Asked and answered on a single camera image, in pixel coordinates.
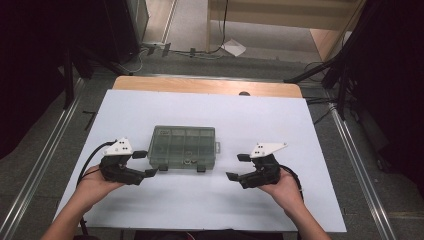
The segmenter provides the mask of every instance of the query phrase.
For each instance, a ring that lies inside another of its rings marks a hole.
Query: gray floor
[[[173,46],[178,47],[179,41],[172,36],[173,34],[171,30],[169,39],[175,39]],[[306,44],[305,52],[312,51],[313,47],[310,42],[304,44]],[[137,74],[234,77],[279,82],[302,73],[307,63],[316,60],[309,58],[308,54],[303,55],[304,58],[299,57],[300,60],[296,61],[281,56],[278,60],[268,54],[260,57],[261,59],[226,56],[211,61],[175,54],[163,58],[161,52],[156,51],[151,56],[142,56],[143,69]],[[138,64],[139,62],[134,60],[126,66],[136,68]],[[98,110],[106,90],[112,87],[115,78],[116,76],[107,69],[95,67],[95,75],[91,80],[86,81],[77,109],[13,239],[39,239],[51,223],[58,201],[65,190],[89,133],[89,130],[85,130],[85,128],[91,116],[84,114],[83,111]],[[302,83],[301,86],[305,97],[325,96],[321,88],[314,87],[318,84],[313,81],[309,80]],[[0,189],[0,219],[2,221],[59,119],[63,102],[64,96],[61,95],[33,126],[18,148],[0,160],[0,184],[2,186]],[[318,119],[328,111],[328,105],[310,105],[309,109],[312,119]],[[346,116],[347,124],[360,150],[369,176],[390,217],[389,220],[396,236],[398,239],[423,239],[424,202],[414,184],[400,174],[381,172],[377,168],[376,155],[363,129],[350,116],[348,108]],[[347,233],[332,233],[331,237],[334,239],[380,239],[374,219],[331,115],[326,116],[316,125],[316,131],[347,226]],[[105,240],[119,239],[120,234],[118,229],[90,229],[90,232]],[[134,231],[127,230],[125,233],[125,239],[132,239]],[[285,236],[287,239],[294,239],[295,235],[287,233]]]

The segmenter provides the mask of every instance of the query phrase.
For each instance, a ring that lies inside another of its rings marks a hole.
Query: white paper
[[[237,154],[250,153],[256,143],[285,142],[288,147],[274,155],[299,175],[308,209],[324,230],[346,232],[306,102],[295,98],[109,90],[58,211],[97,146],[127,137],[134,150],[148,150],[155,125],[214,127],[221,144],[214,169],[170,169],[140,186],[115,190],[84,216],[87,226],[296,231],[269,195],[242,189],[225,174],[254,171],[253,164],[239,162]],[[90,166],[101,157],[98,153]],[[128,167],[151,168],[147,159],[130,159]]]
[[[236,57],[240,56],[242,53],[246,51],[246,47],[241,45],[239,42],[237,42],[234,39],[231,39],[230,41],[224,43],[221,46],[221,48]]]

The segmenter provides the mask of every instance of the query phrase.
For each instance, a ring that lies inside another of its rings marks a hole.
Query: transparent plastic box
[[[147,154],[159,171],[196,169],[205,172],[215,165],[215,128],[156,126]]]

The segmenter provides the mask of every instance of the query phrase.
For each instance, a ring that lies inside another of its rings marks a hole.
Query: black panel
[[[70,23],[74,41],[112,62],[125,63],[139,52],[135,20],[126,0],[89,0],[79,5]]]
[[[353,93],[388,142],[377,151],[424,188],[424,3],[383,2],[349,56]]]

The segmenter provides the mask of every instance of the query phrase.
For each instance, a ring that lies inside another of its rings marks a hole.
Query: table
[[[227,21],[310,28],[323,61],[352,31],[366,0],[229,0]],[[206,51],[211,20],[224,18],[226,0],[208,0]]]
[[[241,90],[252,96],[231,95]],[[258,96],[266,92],[280,97]],[[299,175],[312,214],[326,231],[345,232],[312,119],[300,97],[299,88],[290,84],[119,77],[100,107],[58,212],[72,195],[85,159],[101,143],[126,136],[133,149],[142,150],[148,148],[155,125],[213,126],[221,144],[213,170],[170,169],[144,179],[140,186],[124,186],[85,215],[87,226],[296,231],[271,197],[259,189],[242,189],[225,175],[254,170],[252,164],[238,162],[238,153],[250,153],[257,142],[283,141],[289,146],[275,157]],[[99,153],[90,165],[100,159]],[[150,165],[131,159],[128,167],[143,170]]]

